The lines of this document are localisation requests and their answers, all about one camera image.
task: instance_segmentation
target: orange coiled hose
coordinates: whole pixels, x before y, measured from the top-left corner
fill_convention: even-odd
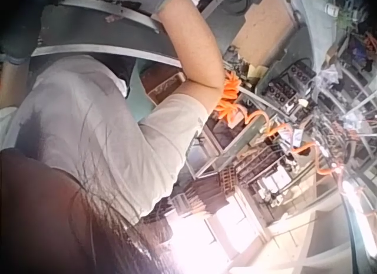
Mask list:
[[[234,121],[236,114],[240,111],[244,115],[245,124],[249,124],[254,118],[258,116],[263,116],[267,124],[266,132],[265,132],[266,137],[273,136],[280,130],[288,130],[291,134],[293,134],[293,129],[288,124],[281,124],[277,126],[276,128],[271,129],[270,118],[266,112],[262,110],[257,110],[251,113],[250,115],[248,115],[246,108],[244,108],[242,105],[233,104],[232,102],[230,102],[230,100],[234,101],[235,99],[237,99],[238,93],[239,93],[239,86],[241,85],[241,83],[242,83],[241,80],[239,79],[239,77],[237,77],[237,75],[234,72],[226,72],[223,98],[221,99],[217,107],[215,108],[215,110],[219,112],[219,119],[226,118],[228,123],[232,123]],[[304,146],[301,146],[299,148],[293,148],[291,152],[300,153],[312,146],[315,147],[315,154],[316,154],[315,163],[316,163],[317,173],[322,176],[332,174],[336,170],[336,167],[332,169],[321,169],[319,167],[319,150],[318,150],[318,146],[316,145],[314,141],[307,143]]]

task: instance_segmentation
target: white shirt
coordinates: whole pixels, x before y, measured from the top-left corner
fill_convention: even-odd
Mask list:
[[[208,113],[173,94],[136,123],[120,82],[91,57],[59,60],[37,78],[0,148],[66,171],[136,223],[170,195]]]

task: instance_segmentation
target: woman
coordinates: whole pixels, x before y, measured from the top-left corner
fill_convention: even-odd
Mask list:
[[[190,0],[158,15],[188,79],[139,124],[86,56],[50,66],[17,109],[0,159],[2,273],[170,273],[133,226],[171,193],[224,72]]]

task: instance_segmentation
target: window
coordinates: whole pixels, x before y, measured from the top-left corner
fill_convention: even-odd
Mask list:
[[[242,253],[255,239],[256,232],[237,199],[232,196],[227,200],[229,204],[220,209],[216,215],[233,247]]]
[[[203,219],[190,216],[170,222],[172,247],[177,263],[185,274],[222,273],[229,261]]]

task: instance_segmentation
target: person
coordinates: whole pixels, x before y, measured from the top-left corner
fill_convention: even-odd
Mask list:
[[[224,69],[191,0],[167,0],[158,17],[187,81],[139,123],[118,78],[85,55],[52,64],[14,112],[0,153],[1,273],[172,272],[137,222],[171,193]]]

